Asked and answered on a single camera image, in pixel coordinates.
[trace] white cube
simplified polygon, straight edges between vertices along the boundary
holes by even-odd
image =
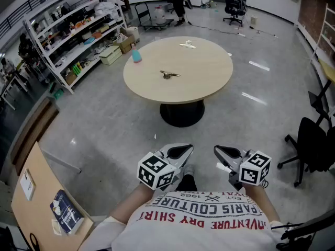
[[[268,175],[271,157],[257,151],[240,166],[239,181],[258,186]]]
[[[149,152],[137,166],[137,178],[150,189],[156,190],[170,184],[177,168]]]

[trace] round table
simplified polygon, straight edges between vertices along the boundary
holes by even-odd
[[[192,41],[196,49],[180,44]],[[170,37],[139,49],[142,61],[130,57],[124,68],[126,85],[137,95],[161,103],[162,118],[188,127],[205,111],[204,98],[219,91],[232,75],[232,60],[219,45],[197,37]],[[164,79],[167,73],[180,74]]]

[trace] cart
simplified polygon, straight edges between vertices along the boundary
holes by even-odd
[[[138,13],[138,10],[137,10],[137,7],[141,4],[145,4],[146,7],[147,7],[147,10],[141,12],[141,13]],[[171,22],[173,22],[174,20],[173,19],[167,19],[166,22],[164,23],[161,23],[161,24],[158,24],[156,23],[152,18],[151,18],[151,15],[150,15],[150,12],[149,12],[149,9],[148,9],[148,5],[146,4],[146,2],[142,2],[142,3],[139,3],[135,6],[135,10],[136,10],[136,13],[137,13],[137,16],[138,16],[138,20],[140,21],[140,25],[141,27],[144,28],[144,30],[149,30],[151,28],[156,28],[158,30],[162,30],[162,28],[165,28],[166,26],[170,26]],[[149,19],[145,20],[145,21],[141,21],[141,18],[145,17],[146,15],[149,15]]]

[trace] blue bottle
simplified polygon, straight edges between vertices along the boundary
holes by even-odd
[[[131,44],[131,49],[132,49],[132,59],[134,60],[134,62],[138,63],[142,61],[141,54],[140,52],[138,52],[134,44]]]

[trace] shoe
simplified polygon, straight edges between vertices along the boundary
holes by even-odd
[[[194,173],[194,165],[186,165],[184,168],[184,176],[185,175],[191,175],[193,176]]]
[[[177,27],[177,26],[180,26],[180,25],[183,25],[184,23],[183,23],[183,21],[182,20],[178,20],[177,21],[177,24],[174,26],[174,27]]]

